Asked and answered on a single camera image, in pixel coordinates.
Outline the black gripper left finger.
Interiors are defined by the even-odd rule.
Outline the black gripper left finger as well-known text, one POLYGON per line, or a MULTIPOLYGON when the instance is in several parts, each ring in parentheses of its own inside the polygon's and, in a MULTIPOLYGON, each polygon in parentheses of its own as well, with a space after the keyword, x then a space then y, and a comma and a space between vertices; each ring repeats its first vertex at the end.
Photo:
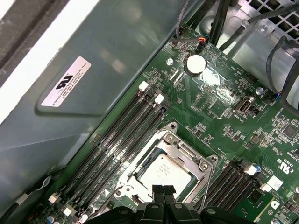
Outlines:
POLYGON ((153 185, 153 202, 138 205, 134 212, 128 207, 116 207, 104 214, 98 215, 87 224, 162 224, 164 220, 164 188, 153 185))

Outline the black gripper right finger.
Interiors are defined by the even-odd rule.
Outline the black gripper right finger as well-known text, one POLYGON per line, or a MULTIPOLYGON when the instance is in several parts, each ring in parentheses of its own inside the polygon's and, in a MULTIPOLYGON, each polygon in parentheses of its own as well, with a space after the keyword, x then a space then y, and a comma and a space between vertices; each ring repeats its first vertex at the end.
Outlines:
POLYGON ((201 212, 188 203, 177 203, 173 186, 164 186, 164 196, 169 219, 173 224, 252 224, 243 217, 216 207, 206 207, 201 212))

